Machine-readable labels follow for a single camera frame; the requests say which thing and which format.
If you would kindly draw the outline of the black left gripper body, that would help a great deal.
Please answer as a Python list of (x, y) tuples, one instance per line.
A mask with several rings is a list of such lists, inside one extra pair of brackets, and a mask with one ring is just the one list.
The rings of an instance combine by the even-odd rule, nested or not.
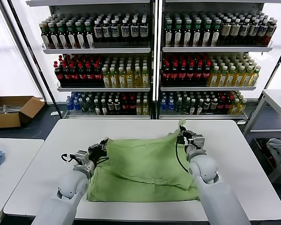
[(102, 147), (90, 148), (90, 160), (94, 164), (99, 164), (100, 160), (102, 160), (102, 158), (105, 159), (106, 156), (107, 156), (106, 149)]

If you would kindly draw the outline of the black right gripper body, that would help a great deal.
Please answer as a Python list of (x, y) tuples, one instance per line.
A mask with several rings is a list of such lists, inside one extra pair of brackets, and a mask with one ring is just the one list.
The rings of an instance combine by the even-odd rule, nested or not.
[(193, 134), (182, 134), (177, 136), (177, 143), (181, 145), (192, 145)]

